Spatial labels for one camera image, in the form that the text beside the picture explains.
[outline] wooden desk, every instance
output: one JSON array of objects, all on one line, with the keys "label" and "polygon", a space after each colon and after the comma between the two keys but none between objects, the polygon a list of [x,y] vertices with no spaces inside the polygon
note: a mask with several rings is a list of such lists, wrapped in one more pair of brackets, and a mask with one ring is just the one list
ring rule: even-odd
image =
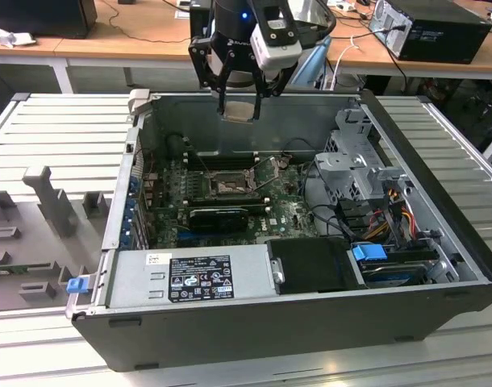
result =
[{"label": "wooden desk", "polygon": [[8,48],[0,45],[0,55],[9,56],[54,56],[54,50],[62,38],[38,38],[38,44]]},{"label": "wooden desk", "polygon": [[[457,0],[457,3],[475,10],[479,15],[485,15],[486,7],[492,6],[491,3],[475,2],[474,0]],[[361,11],[369,12],[368,7],[358,6],[358,8]],[[359,22],[355,20],[338,20],[337,26],[332,32],[332,37],[362,35],[368,32],[366,28],[359,28],[359,26]],[[375,36],[371,35],[355,39],[355,43],[360,49],[351,48],[343,55],[340,63],[340,71],[342,73],[400,75],[400,72],[390,59],[390,55]],[[335,64],[341,52],[349,45],[350,40],[332,39],[331,48],[327,55],[330,62]],[[409,77],[492,79],[492,32],[486,37],[471,64],[399,61],[398,65]]]}]

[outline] power supply label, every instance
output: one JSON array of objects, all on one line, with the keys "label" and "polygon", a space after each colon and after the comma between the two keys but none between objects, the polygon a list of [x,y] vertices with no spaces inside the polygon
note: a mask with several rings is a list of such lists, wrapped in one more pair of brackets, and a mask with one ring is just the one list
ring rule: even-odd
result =
[{"label": "power supply label", "polygon": [[171,302],[233,298],[230,256],[172,258],[169,263]]}]

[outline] white cable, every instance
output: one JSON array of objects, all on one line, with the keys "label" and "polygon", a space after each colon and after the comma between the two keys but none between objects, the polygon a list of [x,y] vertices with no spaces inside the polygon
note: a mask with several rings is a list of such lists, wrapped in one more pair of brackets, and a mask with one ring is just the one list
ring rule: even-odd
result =
[{"label": "white cable", "polygon": [[358,50],[360,49],[358,45],[353,43],[353,35],[352,35],[352,36],[350,36],[350,45],[348,47],[346,47],[342,51],[342,53],[340,54],[340,57],[337,58],[336,67],[334,68],[334,75],[332,76],[332,84],[330,85],[330,91],[334,91],[334,88],[336,87],[337,69],[340,67],[341,58],[343,58],[343,55],[346,53],[346,51],[348,51],[350,48],[354,48],[354,47],[357,48]]},{"label": "white cable", "polygon": [[[382,30],[379,30],[379,31],[374,31],[373,33],[371,33],[370,35],[375,35],[375,34],[378,34],[379,32],[388,32],[388,30],[386,29],[382,29]],[[361,37],[361,36],[358,36],[358,35],[352,35],[350,36],[350,45],[348,47],[346,47],[342,53],[340,54],[340,57],[337,58],[337,62],[336,62],[336,67],[334,68],[334,75],[332,76],[332,84],[330,85],[330,91],[334,91],[334,88],[336,87],[336,78],[337,78],[337,69],[340,67],[340,62],[341,62],[341,58],[343,58],[343,55],[346,53],[346,51],[348,51],[350,48],[356,48],[358,50],[360,50],[361,48],[356,45],[355,43],[353,43],[353,40],[354,38],[357,38],[357,37]]]}]

